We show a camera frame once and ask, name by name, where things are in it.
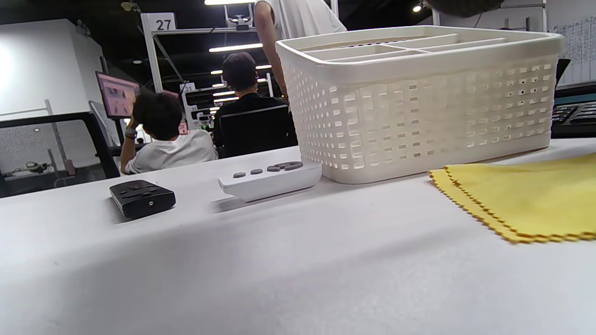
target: white wall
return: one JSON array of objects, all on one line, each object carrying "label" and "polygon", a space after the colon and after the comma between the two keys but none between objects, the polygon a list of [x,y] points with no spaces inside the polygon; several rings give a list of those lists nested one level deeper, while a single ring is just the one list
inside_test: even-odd
[{"label": "white wall", "polygon": [[43,107],[44,99],[55,114],[89,110],[71,27],[67,20],[0,26],[0,120],[46,115],[2,117]]}]

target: black device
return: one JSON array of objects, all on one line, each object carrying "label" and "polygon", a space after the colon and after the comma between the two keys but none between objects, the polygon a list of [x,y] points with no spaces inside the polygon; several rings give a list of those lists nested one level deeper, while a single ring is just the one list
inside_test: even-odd
[{"label": "black device", "polygon": [[173,191],[144,180],[111,186],[110,194],[122,215],[128,219],[164,212],[176,204]]}]

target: white device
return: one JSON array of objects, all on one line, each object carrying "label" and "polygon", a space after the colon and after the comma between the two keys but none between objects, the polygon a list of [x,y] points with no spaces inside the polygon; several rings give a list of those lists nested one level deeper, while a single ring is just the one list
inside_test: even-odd
[{"label": "white device", "polygon": [[321,173],[320,163],[305,160],[241,171],[218,181],[225,194],[249,202],[313,187]]}]

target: wristwatch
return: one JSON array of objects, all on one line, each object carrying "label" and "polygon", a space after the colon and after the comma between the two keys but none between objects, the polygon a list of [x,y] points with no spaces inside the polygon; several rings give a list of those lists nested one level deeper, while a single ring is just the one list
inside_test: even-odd
[{"label": "wristwatch", "polygon": [[126,130],[124,130],[124,136],[128,138],[135,139],[137,134],[138,132],[136,131],[136,129],[126,127]]}]

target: hand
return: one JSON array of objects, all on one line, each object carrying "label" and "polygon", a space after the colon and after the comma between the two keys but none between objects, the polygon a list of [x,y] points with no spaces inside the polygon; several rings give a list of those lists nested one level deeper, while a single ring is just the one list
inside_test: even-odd
[{"label": "hand", "polygon": [[135,118],[131,114],[131,121],[128,123],[127,128],[136,129],[139,126],[139,123],[135,121]]}]

